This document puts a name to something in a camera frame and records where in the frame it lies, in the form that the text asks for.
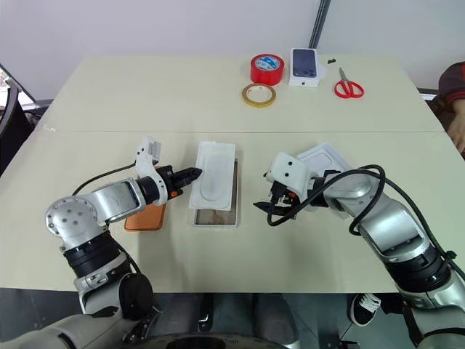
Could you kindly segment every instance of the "white table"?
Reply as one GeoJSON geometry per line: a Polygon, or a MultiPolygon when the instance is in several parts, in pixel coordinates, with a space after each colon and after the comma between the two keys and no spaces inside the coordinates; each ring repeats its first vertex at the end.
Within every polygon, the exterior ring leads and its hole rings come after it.
{"type": "Polygon", "coordinates": [[[47,111],[58,131],[143,132],[441,132],[440,123],[391,57],[323,55],[328,75],[317,89],[290,87],[288,73],[267,108],[240,96],[250,56],[91,57],[47,111]],[[337,63],[326,64],[335,57],[337,63]],[[339,67],[365,96],[333,93],[339,67]]]}
{"type": "MultiPolygon", "coordinates": [[[[86,179],[132,162],[144,134],[41,130],[31,135],[0,178],[0,286],[73,290],[73,271],[58,249],[60,240],[45,227],[44,212],[86,179]]],[[[271,228],[265,213],[252,206],[267,198],[270,184],[262,174],[277,152],[296,154],[324,141],[354,166],[382,165],[465,267],[465,163],[444,132],[149,134],[163,144],[162,162],[175,169],[195,163],[201,140],[235,143],[240,163],[237,228],[194,228],[187,209],[190,188],[168,203],[158,232],[127,233],[124,222],[111,225],[156,292],[394,291],[368,245],[347,231],[349,220],[319,209],[271,228]]],[[[86,190],[129,175],[135,171],[86,190]]]]}

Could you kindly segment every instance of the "white wall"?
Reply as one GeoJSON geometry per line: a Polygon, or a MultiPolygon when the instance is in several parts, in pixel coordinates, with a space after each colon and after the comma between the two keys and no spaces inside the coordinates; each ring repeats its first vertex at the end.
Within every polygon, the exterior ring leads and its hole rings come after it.
{"type": "Polygon", "coordinates": [[[465,60],[465,1],[332,0],[318,51],[395,55],[417,87],[436,89],[465,60]]]}
{"type": "MultiPolygon", "coordinates": [[[[263,53],[306,47],[318,0],[0,0],[0,63],[53,98],[90,54],[263,53]]],[[[130,67],[121,67],[121,79],[130,67]]]]}

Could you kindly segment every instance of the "person's hand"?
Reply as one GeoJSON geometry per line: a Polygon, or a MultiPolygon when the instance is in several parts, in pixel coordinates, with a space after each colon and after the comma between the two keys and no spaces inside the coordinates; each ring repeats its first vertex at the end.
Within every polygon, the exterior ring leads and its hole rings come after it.
{"type": "Polygon", "coordinates": [[[459,153],[465,151],[465,100],[457,100],[453,104],[456,117],[450,123],[448,135],[459,153]]]}

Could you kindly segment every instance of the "shoe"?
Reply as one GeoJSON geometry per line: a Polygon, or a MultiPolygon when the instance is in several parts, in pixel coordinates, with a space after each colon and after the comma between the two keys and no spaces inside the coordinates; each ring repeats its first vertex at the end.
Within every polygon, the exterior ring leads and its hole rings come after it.
{"type": "Polygon", "coordinates": [[[381,300],[373,293],[359,293],[350,305],[350,321],[360,327],[368,325],[376,315],[381,300]]]}

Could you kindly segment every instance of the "black chair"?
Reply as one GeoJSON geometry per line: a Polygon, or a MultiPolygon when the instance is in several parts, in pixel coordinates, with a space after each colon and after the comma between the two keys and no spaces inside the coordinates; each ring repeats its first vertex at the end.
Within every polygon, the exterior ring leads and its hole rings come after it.
{"type": "Polygon", "coordinates": [[[0,119],[0,176],[33,131],[18,101],[20,87],[14,81],[8,82],[7,106],[0,119]]]}

